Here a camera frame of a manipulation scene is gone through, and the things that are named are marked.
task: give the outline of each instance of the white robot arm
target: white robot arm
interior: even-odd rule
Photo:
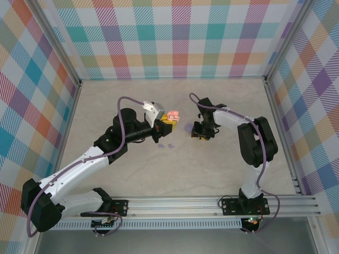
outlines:
[[[161,104],[140,104],[146,110],[143,122],[137,120],[133,109],[123,108],[120,111],[121,119],[117,115],[113,119],[113,125],[78,159],[37,183],[30,179],[23,185],[21,208],[39,232],[49,230],[61,218],[74,214],[112,212],[112,199],[101,188],[85,194],[66,195],[85,178],[125,154],[128,143],[140,143],[147,137],[152,137],[158,143],[159,138],[172,132],[176,121],[168,120],[164,116],[165,110]]]
[[[192,137],[209,140],[215,137],[217,133],[215,132],[215,128],[220,126],[226,126],[238,132],[240,151],[248,166],[246,179],[239,190],[238,203],[243,213],[248,213],[253,210],[253,208],[257,209],[258,204],[263,200],[263,193],[257,184],[258,177],[264,166],[263,149],[256,136],[256,130],[250,124],[250,121],[258,126],[264,140],[266,152],[265,169],[267,169],[273,156],[278,152],[278,146],[267,119],[264,117],[254,119],[248,116],[241,116],[231,111],[230,108],[224,104],[214,106],[208,98],[200,99],[198,104],[200,111],[198,117],[200,121],[194,123]]]

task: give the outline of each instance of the plaid wall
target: plaid wall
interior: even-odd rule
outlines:
[[[318,0],[272,89],[307,194],[339,253],[339,0]]]
[[[262,76],[274,47],[268,57],[267,51],[281,36],[277,31],[285,11],[296,4],[291,0],[39,2],[79,75],[91,79]],[[53,8],[47,9],[47,2]]]
[[[274,48],[274,51],[271,55],[271,58],[269,60],[269,63],[267,64],[266,66],[266,69],[265,69],[265,72],[264,72],[264,76],[266,76],[272,66],[272,63],[273,61],[275,60],[275,57],[276,57],[276,54],[280,51],[282,45],[284,44],[285,42],[285,38],[287,36],[287,34],[289,33],[291,27],[292,27],[292,24],[294,23],[294,21],[296,20],[298,14],[299,14],[299,11],[303,5],[303,3],[305,2],[305,0],[298,0],[298,3],[296,4],[296,7],[295,9],[293,10],[293,13],[290,17],[290,19],[288,20],[287,22],[287,25],[284,29],[284,31],[282,32],[280,38],[279,38],[279,41],[278,43],[276,44],[275,48]]]
[[[75,84],[24,0],[0,1],[0,253],[26,239],[21,189],[56,162]]]

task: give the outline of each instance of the beige floor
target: beige floor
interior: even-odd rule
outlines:
[[[128,153],[107,168],[90,176],[73,193],[102,187],[112,196],[236,195],[247,171],[240,155],[237,133],[220,128],[210,141],[193,139],[184,130],[197,120],[198,109],[189,92],[224,103],[246,116],[265,116],[279,144],[279,152],[262,186],[276,194],[294,194],[273,116],[260,79],[159,79],[85,81],[61,163],[75,160],[112,125],[117,100],[130,96],[140,101],[161,102],[167,110],[178,110],[180,122],[173,133],[160,140],[129,144]],[[143,120],[141,106],[124,101]]]

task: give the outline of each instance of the yellow object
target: yellow object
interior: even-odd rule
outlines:
[[[163,117],[161,117],[160,121],[167,120],[167,114],[163,114]]]
[[[171,124],[172,125],[172,130],[174,130],[175,126],[176,126],[176,121],[170,121],[170,120],[161,120],[163,123],[166,124]]]

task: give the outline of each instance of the metal frame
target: metal frame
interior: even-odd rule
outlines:
[[[36,4],[39,4],[39,3],[37,3],[38,0],[27,0],[27,1],[35,1]],[[55,5],[53,3],[53,0],[44,0],[44,3],[46,5],[50,15],[52,16],[53,21],[57,25],[60,34],[63,36],[68,50],[70,51],[70,53],[72,54],[74,60],[76,61],[77,65],[78,65],[79,74],[82,76],[83,79],[89,78],[87,70],[86,70],[83,62],[81,61],[81,58],[78,54],[78,51],[76,50],[76,48],[75,48],[75,46],[72,42],[72,39],[71,39],[69,33],[67,32],[67,29],[66,29],[63,21],[61,20],[61,17],[58,13],[57,8],[55,7]]]
[[[112,197],[113,199],[127,199],[128,213],[123,218],[123,229],[221,229],[241,228],[240,219],[249,215],[223,216],[222,209],[218,206],[219,196],[201,197]],[[278,202],[275,197],[266,197],[271,214],[276,213]],[[281,195],[280,212],[278,217],[316,217],[320,209],[313,196]],[[51,230],[88,230],[91,229],[92,218],[83,218],[79,215],[61,220]]]
[[[304,21],[306,20],[308,14],[312,10],[313,6],[317,0],[305,0],[297,17],[296,20],[293,22],[290,31],[286,35],[286,38],[283,42],[281,49],[279,50],[277,56],[275,57],[272,66],[267,73],[266,80],[270,81],[274,74],[278,71],[283,59],[285,58],[288,50],[290,49],[291,45],[294,43],[295,38],[297,37]]]
[[[289,146],[289,143],[288,143],[286,131],[283,128],[284,125],[283,125],[282,120],[279,116],[278,106],[276,105],[274,95],[273,95],[273,92],[272,92],[272,88],[267,84],[265,78],[263,78],[262,81],[263,81],[263,85],[264,85],[264,88],[265,88],[265,91],[266,91],[267,99],[270,103],[271,111],[272,111],[273,118],[274,118],[274,121],[275,121],[275,126],[278,130],[278,135],[279,135],[279,138],[280,138],[280,141],[281,141],[282,149],[283,149],[285,157],[286,157],[287,165],[288,165],[290,172],[291,172],[291,176],[296,178],[296,180],[298,181],[301,193],[306,194],[305,188],[302,185],[301,176],[300,176],[300,174],[297,170],[296,162],[293,158],[293,153],[292,153],[290,146]]]
[[[29,9],[31,10],[31,12],[34,14],[35,19],[38,21],[49,43],[51,43],[52,48],[57,53],[58,57],[60,58],[60,61],[65,66],[73,82],[80,86],[81,78],[77,74],[72,62],[68,58],[67,53],[65,52],[63,46],[61,45],[61,42],[59,41],[57,35],[55,34],[53,27],[50,25],[40,5],[35,0],[25,0],[25,2]]]
[[[327,247],[322,229],[320,227],[320,221],[318,217],[308,217],[308,224],[311,228],[312,237],[319,253],[330,254]]]
[[[75,92],[75,96],[74,96],[74,102],[73,102],[73,105],[72,105],[72,109],[70,110],[69,120],[67,122],[67,126],[66,126],[66,129],[65,129],[65,134],[64,134],[64,137],[63,137],[63,139],[61,141],[61,144],[60,144],[60,150],[59,150],[58,158],[56,160],[56,163],[55,163],[55,166],[54,166],[54,169],[53,169],[52,173],[54,173],[54,172],[59,170],[61,161],[63,159],[63,155],[64,155],[64,152],[65,152],[68,135],[69,135],[69,132],[70,132],[70,127],[72,125],[74,114],[75,114],[75,110],[76,110],[76,106],[78,105],[78,101],[79,101],[79,98],[80,98],[81,89],[82,89],[81,86],[76,88],[76,92]]]

